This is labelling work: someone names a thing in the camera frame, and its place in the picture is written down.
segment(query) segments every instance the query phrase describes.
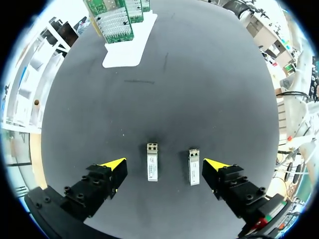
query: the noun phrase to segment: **green circuit board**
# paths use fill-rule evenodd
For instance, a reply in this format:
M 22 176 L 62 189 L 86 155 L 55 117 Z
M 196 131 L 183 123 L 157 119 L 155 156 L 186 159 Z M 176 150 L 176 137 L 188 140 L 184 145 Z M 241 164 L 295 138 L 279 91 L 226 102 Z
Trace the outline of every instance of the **green circuit board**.
M 147 12 L 151 10 L 151 0 L 142 0 L 142 8 L 143 12 Z
M 107 43 L 133 40 L 125 0 L 85 0 L 85 3 Z
M 115 8 L 125 7 L 125 0 L 85 0 L 93 16 L 111 11 Z
M 131 23 L 144 21 L 141 0 L 125 0 Z

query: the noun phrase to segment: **dark gray mat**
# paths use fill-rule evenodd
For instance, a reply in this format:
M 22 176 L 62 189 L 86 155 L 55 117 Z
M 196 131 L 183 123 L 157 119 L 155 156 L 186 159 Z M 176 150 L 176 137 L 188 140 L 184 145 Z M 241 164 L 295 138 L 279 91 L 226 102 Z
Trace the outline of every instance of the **dark gray mat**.
M 43 121 L 47 183 L 62 193 L 90 164 L 126 157 L 129 175 L 86 224 L 121 238 L 235 238 L 243 221 L 202 177 L 189 186 L 185 151 L 237 163 L 269 186 L 279 140 L 271 77 L 231 13 L 195 0 L 153 0 L 152 8 L 158 19 L 139 66 L 104 69 L 104 41 L 92 27 L 68 53 Z M 147 181 L 153 140 L 157 183 Z

